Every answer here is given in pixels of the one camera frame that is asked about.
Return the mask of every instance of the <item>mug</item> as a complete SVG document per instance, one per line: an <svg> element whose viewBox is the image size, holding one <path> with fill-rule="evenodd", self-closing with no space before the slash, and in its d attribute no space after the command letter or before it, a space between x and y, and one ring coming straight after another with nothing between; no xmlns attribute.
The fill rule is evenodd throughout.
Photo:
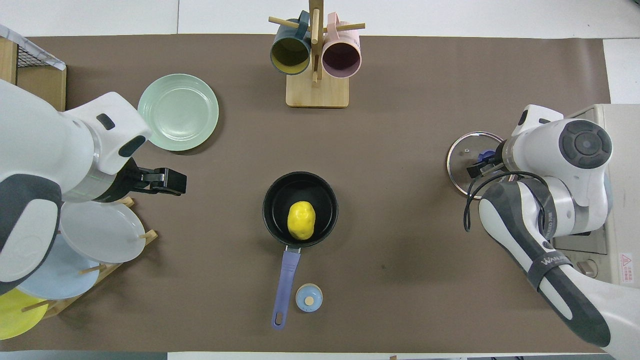
<svg viewBox="0 0 640 360"><path fill-rule="evenodd" d="M335 78L350 78L360 69L360 35L358 30L338 32L337 26L348 25L340 21L333 12L328 16L327 34L322 48L322 66L324 71Z"/></svg>
<svg viewBox="0 0 640 360"><path fill-rule="evenodd" d="M303 72L310 63L311 35L307 31L309 13L303 10L297 20L289 21L297 22L298 28L280 25L271 46L271 63L284 74L296 75Z"/></svg>

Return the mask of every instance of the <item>green plate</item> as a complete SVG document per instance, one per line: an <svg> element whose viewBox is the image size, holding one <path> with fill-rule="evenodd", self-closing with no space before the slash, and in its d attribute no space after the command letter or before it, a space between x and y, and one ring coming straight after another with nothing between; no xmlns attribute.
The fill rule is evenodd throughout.
<svg viewBox="0 0 640 360"><path fill-rule="evenodd" d="M203 143L218 124L218 99L204 81L187 74L155 80L142 93L138 113L153 134L149 141L171 151Z"/></svg>

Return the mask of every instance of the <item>handle hole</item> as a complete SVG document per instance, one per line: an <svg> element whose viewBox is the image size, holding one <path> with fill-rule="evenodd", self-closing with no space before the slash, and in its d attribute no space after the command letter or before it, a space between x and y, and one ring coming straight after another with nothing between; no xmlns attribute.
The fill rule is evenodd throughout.
<svg viewBox="0 0 640 360"><path fill-rule="evenodd" d="M278 326L282 325L282 317L283 317L283 314L281 312L276 313L276 320L274 320L276 325Z"/></svg>

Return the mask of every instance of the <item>black frying pan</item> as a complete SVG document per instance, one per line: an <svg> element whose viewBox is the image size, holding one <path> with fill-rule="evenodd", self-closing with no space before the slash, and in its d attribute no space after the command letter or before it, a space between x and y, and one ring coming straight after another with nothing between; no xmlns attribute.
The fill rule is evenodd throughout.
<svg viewBox="0 0 640 360"><path fill-rule="evenodd" d="M314 233L307 240L297 240L289 234L287 227L289 208L298 201L311 203L316 212ZM338 201L331 186L318 175L304 171L290 172L277 179L267 190L262 203L262 217L271 235L286 245L271 318L271 326L279 330L284 328L287 319L300 249L319 243L333 230L338 218Z"/></svg>

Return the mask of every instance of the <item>yellow plate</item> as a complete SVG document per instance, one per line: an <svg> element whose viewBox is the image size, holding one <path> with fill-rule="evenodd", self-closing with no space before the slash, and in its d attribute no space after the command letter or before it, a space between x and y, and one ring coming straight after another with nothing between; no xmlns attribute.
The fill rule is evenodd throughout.
<svg viewBox="0 0 640 360"><path fill-rule="evenodd" d="M27 307L43 301L13 289L0 296L0 340L25 333L34 327L47 312L48 305L22 312Z"/></svg>

